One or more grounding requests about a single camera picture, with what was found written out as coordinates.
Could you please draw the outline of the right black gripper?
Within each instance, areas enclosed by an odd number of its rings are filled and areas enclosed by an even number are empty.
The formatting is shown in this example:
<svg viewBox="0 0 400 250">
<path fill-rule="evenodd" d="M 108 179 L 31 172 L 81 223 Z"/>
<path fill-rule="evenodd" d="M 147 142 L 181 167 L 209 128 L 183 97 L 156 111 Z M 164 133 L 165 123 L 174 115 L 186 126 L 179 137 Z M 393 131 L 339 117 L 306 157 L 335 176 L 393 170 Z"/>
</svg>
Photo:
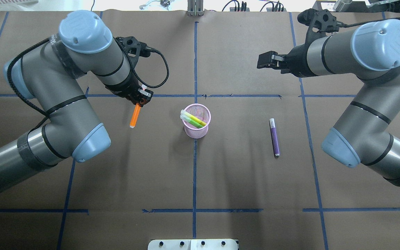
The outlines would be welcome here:
<svg viewBox="0 0 400 250">
<path fill-rule="evenodd" d="M 293 74 L 296 77 L 310 77 L 307 63 L 308 48 L 305 45 L 294 47 L 288 54 L 275 51 L 262 53 L 258 57 L 257 69 L 271 68 L 280 70 L 281 74 Z"/>
</svg>

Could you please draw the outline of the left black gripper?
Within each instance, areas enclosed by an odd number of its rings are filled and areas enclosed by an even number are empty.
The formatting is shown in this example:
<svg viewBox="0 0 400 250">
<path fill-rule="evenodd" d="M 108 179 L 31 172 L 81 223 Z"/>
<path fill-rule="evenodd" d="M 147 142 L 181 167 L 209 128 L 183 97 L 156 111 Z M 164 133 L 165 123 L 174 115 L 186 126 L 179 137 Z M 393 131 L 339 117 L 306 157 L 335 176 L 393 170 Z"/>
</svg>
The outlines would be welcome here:
<svg viewBox="0 0 400 250">
<path fill-rule="evenodd" d="M 126 98 L 140 107 L 148 104 L 153 96 L 153 91 L 148 90 L 145 85 L 140 86 L 135 78 L 127 78 L 119 84 L 106 84 L 105 87 L 114 95 Z"/>
</svg>

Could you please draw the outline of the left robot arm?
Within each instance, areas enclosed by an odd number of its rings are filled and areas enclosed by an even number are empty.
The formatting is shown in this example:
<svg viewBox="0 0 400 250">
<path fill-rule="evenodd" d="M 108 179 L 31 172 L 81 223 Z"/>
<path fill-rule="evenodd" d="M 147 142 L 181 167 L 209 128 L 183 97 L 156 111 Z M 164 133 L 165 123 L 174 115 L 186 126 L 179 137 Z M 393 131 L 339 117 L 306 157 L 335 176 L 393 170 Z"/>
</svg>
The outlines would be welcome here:
<svg viewBox="0 0 400 250">
<path fill-rule="evenodd" d="M 114 95 L 143 106 L 153 92 L 135 72 L 139 57 L 156 49 L 133 36 L 113 37 L 92 11 L 77 10 L 58 33 L 5 65 L 10 87 L 24 103 L 37 99 L 50 120 L 0 148 L 0 193 L 67 158 L 85 162 L 111 145 L 77 79 L 92 72 Z"/>
</svg>

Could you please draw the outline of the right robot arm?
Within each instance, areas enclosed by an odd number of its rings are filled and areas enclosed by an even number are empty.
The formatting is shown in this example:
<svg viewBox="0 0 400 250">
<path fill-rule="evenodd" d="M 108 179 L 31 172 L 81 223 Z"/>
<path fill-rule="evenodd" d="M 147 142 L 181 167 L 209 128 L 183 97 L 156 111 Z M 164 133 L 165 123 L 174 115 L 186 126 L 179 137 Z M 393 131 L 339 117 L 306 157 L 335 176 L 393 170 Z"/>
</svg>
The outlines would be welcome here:
<svg viewBox="0 0 400 250">
<path fill-rule="evenodd" d="M 363 82 L 321 144 L 343 165 L 369 167 L 400 187 L 400 139 L 387 127 L 400 112 L 400 20 L 362 24 L 330 36 L 309 25 L 306 42 L 288 54 L 259 55 L 257 68 L 272 68 L 299 78 L 354 74 Z"/>
</svg>

